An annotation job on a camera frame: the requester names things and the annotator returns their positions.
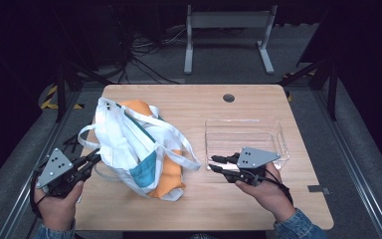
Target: wooden table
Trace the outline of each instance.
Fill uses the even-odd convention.
[[[224,94],[235,101],[226,103]],[[159,107],[160,115],[188,138],[202,161],[197,172],[184,172],[185,194],[176,202],[136,195],[122,182],[109,181],[96,173],[86,182],[77,206],[78,230],[120,231],[210,231],[272,230],[272,214],[222,174],[206,169],[205,121],[222,119],[274,118],[281,122],[290,160],[282,168],[284,184],[290,188],[294,206],[322,229],[333,226],[304,143],[290,110],[285,92],[276,85],[134,85],[108,86],[103,97],[121,102],[142,99]],[[91,132],[88,139],[96,141]],[[111,173],[100,162],[98,168]]]

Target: black cable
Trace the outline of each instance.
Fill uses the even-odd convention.
[[[73,143],[76,143],[76,141],[78,140],[77,138],[77,134],[74,134],[72,137],[68,138],[64,143],[63,145],[65,145],[64,149],[62,149],[62,152],[65,152],[68,147],[70,145],[72,145]]]
[[[158,74],[156,71],[154,71],[153,69],[151,69],[149,66],[147,66],[145,63],[141,62],[140,60],[138,60],[137,58],[134,57],[134,60],[139,62],[140,64],[142,64],[144,67],[146,67],[147,69],[149,69],[150,71],[152,71],[154,74],[156,74],[158,77],[160,77],[161,79],[165,80],[165,81],[168,81],[170,83],[175,83],[175,84],[180,84],[178,82],[175,82],[175,81],[172,81],[172,80],[169,80],[169,79],[166,79],[165,77],[161,76],[160,74]]]
[[[43,201],[43,199],[45,199],[45,197],[47,197],[48,194],[45,194],[42,198],[39,199],[39,201],[36,202],[36,206],[39,206],[39,203],[41,203]]]
[[[120,84],[120,80],[122,79],[123,75],[125,75],[126,68],[122,70],[122,73],[120,74],[119,78],[117,79],[117,83]]]
[[[126,79],[126,82],[131,85],[131,82],[129,81],[129,77],[128,77],[128,72],[126,71],[125,69],[125,79]]]
[[[268,172],[275,179],[276,182],[279,182],[279,180],[270,171],[268,171],[266,168],[265,168],[265,171]]]
[[[132,44],[131,51],[132,51],[132,53],[140,54],[140,55],[135,55],[137,57],[142,57],[142,56],[145,56],[147,54],[150,54],[150,55],[157,54],[162,49],[169,47],[169,46],[172,46],[172,45],[176,44],[177,42],[179,42],[180,41],[179,39],[181,39],[182,36],[186,33],[185,30],[186,29],[184,28],[179,33],[173,34],[173,37],[170,39],[162,40],[161,46],[154,44],[151,40],[148,40],[147,38],[145,38],[143,36],[137,36],[133,39],[133,43],[137,40],[140,40],[140,42],[137,44]],[[147,47],[146,51],[139,51],[138,50],[138,48],[144,48],[144,47]]]
[[[157,82],[158,84],[162,84],[161,82],[157,81],[155,78],[153,78],[153,76],[151,76],[149,73],[145,72],[144,70],[142,70],[138,65],[136,65],[135,63],[131,62],[132,65],[134,65],[135,67],[137,67],[141,72],[145,73],[147,76],[149,76],[150,78],[152,78],[155,82]]]

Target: dark background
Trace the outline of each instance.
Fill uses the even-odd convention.
[[[185,12],[183,5],[113,4],[109,8],[0,0],[0,167],[41,114],[39,96],[55,80],[61,63],[69,60],[89,70],[122,66],[134,30],[158,42],[166,29],[184,24]],[[341,53],[339,78],[382,153],[382,2],[329,8],[327,2],[298,1],[281,6],[276,18],[280,25],[321,21],[300,61],[315,62],[336,49]]]

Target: yellow object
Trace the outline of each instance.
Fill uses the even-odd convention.
[[[152,111],[148,104],[142,100],[134,100],[120,103],[122,106],[126,106],[137,113],[140,113],[145,116],[151,116]],[[171,149],[176,154],[181,154],[180,149]],[[170,192],[175,188],[185,188],[185,184],[181,181],[181,165],[172,161],[167,155],[165,155],[163,160],[163,171],[160,175],[159,184],[157,187],[147,193],[150,197],[160,198],[166,193]]]

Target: white metal stand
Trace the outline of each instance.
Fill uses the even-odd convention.
[[[269,58],[266,46],[275,21],[278,6],[272,6],[270,11],[257,12],[192,12],[188,5],[187,13],[187,50],[185,53],[184,73],[192,73],[192,29],[193,28],[264,28],[262,41],[257,42],[267,74],[275,71]]]

